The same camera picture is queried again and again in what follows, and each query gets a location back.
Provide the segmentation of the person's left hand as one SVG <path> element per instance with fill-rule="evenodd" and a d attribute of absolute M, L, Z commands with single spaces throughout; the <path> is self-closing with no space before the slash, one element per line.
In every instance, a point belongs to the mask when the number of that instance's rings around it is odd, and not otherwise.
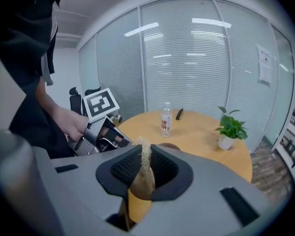
<path fill-rule="evenodd" d="M 58 126 L 72 140 L 77 142 L 84 136 L 89 119 L 71 110 L 61 110 Z"/>

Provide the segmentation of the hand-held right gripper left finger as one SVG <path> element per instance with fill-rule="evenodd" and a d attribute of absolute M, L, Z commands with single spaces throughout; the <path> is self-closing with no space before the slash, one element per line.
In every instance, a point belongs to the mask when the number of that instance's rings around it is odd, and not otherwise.
<path fill-rule="evenodd" d="M 114 177 L 122 160 L 137 156 L 139 146 L 87 156 L 51 160 L 46 150 L 33 153 L 44 188 L 56 210 L 66 236 L 127 236 L 109 222 L 125 213 L 128 183 Z"/>

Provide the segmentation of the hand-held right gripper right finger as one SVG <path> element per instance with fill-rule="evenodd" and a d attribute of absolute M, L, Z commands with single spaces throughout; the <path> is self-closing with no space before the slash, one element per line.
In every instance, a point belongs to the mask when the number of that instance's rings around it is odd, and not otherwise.
<path fill-rule="evenodd" d="M 194 178 L 174 201 L 152 203 L 137 225 L 139 236 L 258 236 L 287 203 L 283 199 L 271 204 L 258 188 L 216 161 L 167 147 L 160 149 L 188 163 Z M 220 193 L 229 187 L 235 188 L 259 215 L 246 227 Z"/>

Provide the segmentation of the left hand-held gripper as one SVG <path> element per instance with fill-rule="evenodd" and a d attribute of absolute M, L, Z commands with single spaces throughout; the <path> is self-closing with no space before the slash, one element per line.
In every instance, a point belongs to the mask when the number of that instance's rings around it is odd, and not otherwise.
<path fill-rule="evenodd" d="M 109 88 L 86 95 L 82 103 L 88 117 L 85 134 L 77 142 L 68 139 L 76 156 L 132 145 L 133 142 L 117 128 L 120 124 L 119 105 Z"/>

